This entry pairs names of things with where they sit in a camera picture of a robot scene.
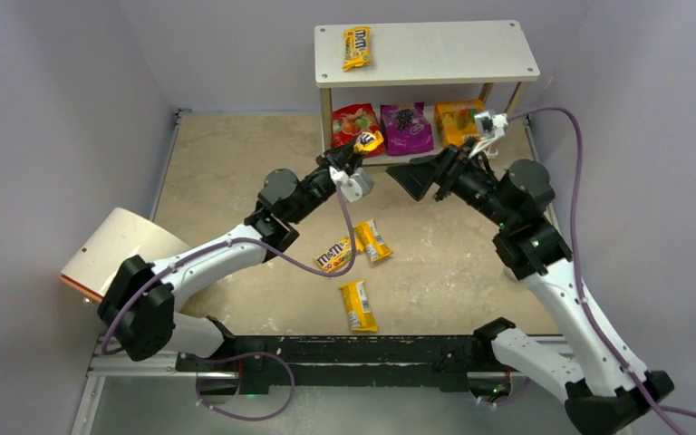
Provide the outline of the yellow M&M bag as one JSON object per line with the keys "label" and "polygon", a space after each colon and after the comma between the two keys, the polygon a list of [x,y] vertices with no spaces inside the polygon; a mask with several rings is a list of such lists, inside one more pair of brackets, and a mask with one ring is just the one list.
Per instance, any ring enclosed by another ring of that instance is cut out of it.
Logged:
{"label": "yellow M&M bag", "polygon": [[314,259],[318,266],[317,274],[326,277],[345,275],[353,268],[355,258],[364,249],[364,243],[358,237],[341,238]]}
{"label": "yellow M&M bag", "polygon": [[356,26],[343,31],[343,71],[363,68],[372,63],[370,26]]}

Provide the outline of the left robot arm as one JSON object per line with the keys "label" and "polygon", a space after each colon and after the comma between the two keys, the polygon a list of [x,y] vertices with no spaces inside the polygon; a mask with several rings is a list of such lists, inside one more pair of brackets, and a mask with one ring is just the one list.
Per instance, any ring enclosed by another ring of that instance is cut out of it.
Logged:
{"label": "left robot arm", "polygon": [[302,179],[290,169],[276,169],[258,192],[254,211],[220,237],[154,262],[139,255],[125,259],[97,309],[108,327],[101,353],[124,352],[140,362],[161,351],[198,358],[228,351],[235,337],[220,321],[183,315],[180,307],[220,279],[276,257],[323,276],[322,269],[285,251],[299,236],[295,225],[331,196],[346,209],[371,192],[372,179],[362,167],[367,152],[358,142],[327,150]]}

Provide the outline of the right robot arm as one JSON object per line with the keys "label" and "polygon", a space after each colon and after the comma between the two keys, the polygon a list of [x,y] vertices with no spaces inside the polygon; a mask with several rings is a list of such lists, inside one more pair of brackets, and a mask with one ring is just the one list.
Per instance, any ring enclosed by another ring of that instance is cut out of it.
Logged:
{"label": "right robot arm", "polygon": [[493,242],[505,267],[551,314],[572,351],[564,357],[499,318],[474,333],[480,356],[516,369],[564,406],[582,434],[614,434],[645,415],[674,388],[629,349],[575,273],[575,260],[545,209],[554,199],[546,168],[514,161],[497,177],[483,154],[456,147],[387,168],[412,198],[448,196],[495,223]]}

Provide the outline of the orange candy bag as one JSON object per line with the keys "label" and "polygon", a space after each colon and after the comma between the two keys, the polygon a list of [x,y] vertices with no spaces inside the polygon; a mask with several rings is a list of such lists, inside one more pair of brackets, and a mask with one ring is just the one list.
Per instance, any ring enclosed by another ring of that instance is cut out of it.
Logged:
{"label": "orange candy bag", "polygon": [[436,103],[434,122],[441,145],[460,147],[470,139],[479,140],[479,130],[474,116],[485,109],[484,102],[480,99]]}

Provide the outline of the red candy bag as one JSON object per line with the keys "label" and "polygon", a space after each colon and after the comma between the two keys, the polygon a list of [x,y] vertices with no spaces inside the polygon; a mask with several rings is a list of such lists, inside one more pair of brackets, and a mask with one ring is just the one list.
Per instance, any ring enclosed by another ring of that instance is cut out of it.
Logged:
{"label": "red candy bag", "polygon": [[330,146],[352,144],[362,131],[379,131],[380,124],[370,103],[342,107],[332,113],[333,135]]}

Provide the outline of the purple candy bag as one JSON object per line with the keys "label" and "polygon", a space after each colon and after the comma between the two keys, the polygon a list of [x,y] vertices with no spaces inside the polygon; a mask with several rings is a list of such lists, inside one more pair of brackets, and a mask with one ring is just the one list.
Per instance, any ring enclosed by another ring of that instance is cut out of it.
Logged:
{"label": "purple candy bag", "polygon": [[386,153],[392,157],[418,155],[434,149],[433,131],[422,101],[380,106]]}

